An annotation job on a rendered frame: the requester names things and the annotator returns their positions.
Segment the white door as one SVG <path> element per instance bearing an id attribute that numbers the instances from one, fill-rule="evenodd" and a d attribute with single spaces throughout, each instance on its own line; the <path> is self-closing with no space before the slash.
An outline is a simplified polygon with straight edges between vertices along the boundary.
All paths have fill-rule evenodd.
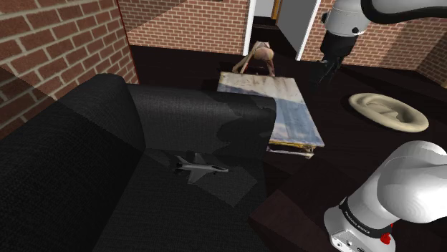
<path id="1" fill-rule="evenodd" d="M 277 26 L 302 59 L 321 0 L 282 0 Z"/>

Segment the grey toy jet plane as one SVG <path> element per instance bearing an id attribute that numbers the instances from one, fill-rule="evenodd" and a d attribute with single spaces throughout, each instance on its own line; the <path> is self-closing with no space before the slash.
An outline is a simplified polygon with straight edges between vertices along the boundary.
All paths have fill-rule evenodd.
<path id="1" fill-rule="evenodd" d="M 173 173 L 178 175 L 184 170 L 189 170 L 190 174 L 188 177 L 188 184 L 195 184 L 200 178 L 202 178 L 207 173 L 227 173 L 229 171 L 228 168 L 223 168 L 218 165 L 207 164 L 206 161 L 202 158 L 202 156 L 198 153 L 194 154 L 194 158 L 192 162 L 189 162 L 182 158 L 181 156 L 177 156 L 180 160 L 179 163 L 176 164 L 176 168 L 173 170 Z"/>

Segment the black fabric sofa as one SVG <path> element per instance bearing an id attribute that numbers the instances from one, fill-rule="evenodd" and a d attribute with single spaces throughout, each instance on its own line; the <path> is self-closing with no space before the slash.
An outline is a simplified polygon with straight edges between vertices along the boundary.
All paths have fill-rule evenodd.
<path id="1" fill-rule="evenodd" d="M 0 252 L 268 252 L 272 98 L 98 74 L 0 140 Z M 188 184 L 177 156 L 228 168 Z"/>

